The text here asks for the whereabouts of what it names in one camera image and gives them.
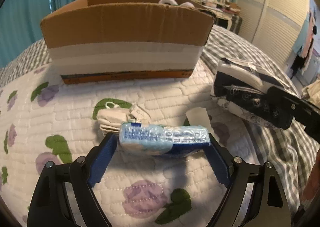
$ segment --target gingham blanket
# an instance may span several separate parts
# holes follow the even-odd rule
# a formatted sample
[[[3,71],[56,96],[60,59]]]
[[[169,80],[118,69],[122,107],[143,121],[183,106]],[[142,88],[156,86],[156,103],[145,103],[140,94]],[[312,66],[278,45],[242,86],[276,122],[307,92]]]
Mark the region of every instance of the gingham blanket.
[[[291,85],[284,72],[263,52],[224,28],[213,26],[201,59],[212,73],[222,57],[251,60]],[[0,87],[44,64],[50,63],[44,40],[39,40],[5,68],[0,69]],[[271,161],[282,180],[292,213],[299,207],[299,197],[316,159],[319,145],[304,133],[304,127],[293,121],[288,130],[272,130],[244,121],[259,163]]]

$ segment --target silver screw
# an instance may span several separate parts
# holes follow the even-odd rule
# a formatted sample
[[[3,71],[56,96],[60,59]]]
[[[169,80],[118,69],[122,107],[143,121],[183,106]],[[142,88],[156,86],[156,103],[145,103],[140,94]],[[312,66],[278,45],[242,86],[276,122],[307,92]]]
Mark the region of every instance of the silver screw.
[[[45,164],[45,167],[52,167],[53,166],[53,162],[52,161],[48,161],[46,164]]]
[[[233,160],[235,161],[235,163],[238,163],[238,164],[241,164],[243,161],[242,158],[240,157],[235,157]]]
[[[79,158],[77,158],[77,162],[78,163],[83,163],[85,161],[85,157],[84,156],[81,156]]]
[[[273,168],[273,164],[271,162],[268,161],[266,164],[268,168]]]

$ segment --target brown cardboard box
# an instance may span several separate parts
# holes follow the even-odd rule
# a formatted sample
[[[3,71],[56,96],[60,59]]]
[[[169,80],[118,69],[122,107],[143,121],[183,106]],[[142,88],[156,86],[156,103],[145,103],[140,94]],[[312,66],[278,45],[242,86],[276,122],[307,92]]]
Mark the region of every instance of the brown cardboard box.
[[[214,18],[194,2],[159,1],[76,0],[46,16],[41,30],[63,81],[189,77]]]

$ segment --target plaid fabric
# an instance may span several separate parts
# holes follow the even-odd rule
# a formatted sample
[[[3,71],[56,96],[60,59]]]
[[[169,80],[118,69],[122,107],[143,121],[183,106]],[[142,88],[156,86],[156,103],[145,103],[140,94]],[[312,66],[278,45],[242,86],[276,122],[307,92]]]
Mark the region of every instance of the plaid fabric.
[[[202,60],[215,73],[222,57],[254,61],[291,86],[300,96],[286,74],[262,51],[245,39],[213,26],[202,53]],[[293,120],[288,130],[272,130],[244,121],[261,164],[270,161],[275,166],[284,187],[289,208],[294,214],[300,204],[299,197],[316,161],[320,145],[304,133],[304,126]]]

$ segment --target bed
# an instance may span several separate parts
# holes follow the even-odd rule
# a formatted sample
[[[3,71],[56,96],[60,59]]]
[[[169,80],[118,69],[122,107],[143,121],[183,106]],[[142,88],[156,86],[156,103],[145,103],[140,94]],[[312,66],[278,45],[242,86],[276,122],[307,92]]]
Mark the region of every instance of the bed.
[[[137,103],[152,123],[183,125],[185,112],[207,109],[220,143],[248,163],[271,161],[284,186],[292,214],[320,146],[293,121],[286,130],[273,130],[244,121],[222,109],[210,97],[215,69],[222,57],[252,60],[291,86],[292,82],[263,52],[234,33],[213,26],[192,76],[65,85],[55,71],[44,40],[39,40],[0,70],[0,196],[17,221],[26,226],[28,206],[47,161],[68,163],[85,156],[103,136],[97,107],[106,102]],[[248,185],[236,222],[250,199]],[[77,224],[85,226],[70,185],[67,185]],[[113,226],[206,226],[226,188],[219,184],[204,154],[185,159],[138,157],[118,147],[94,193]],[[187,198],[174,219],[167,205]]]

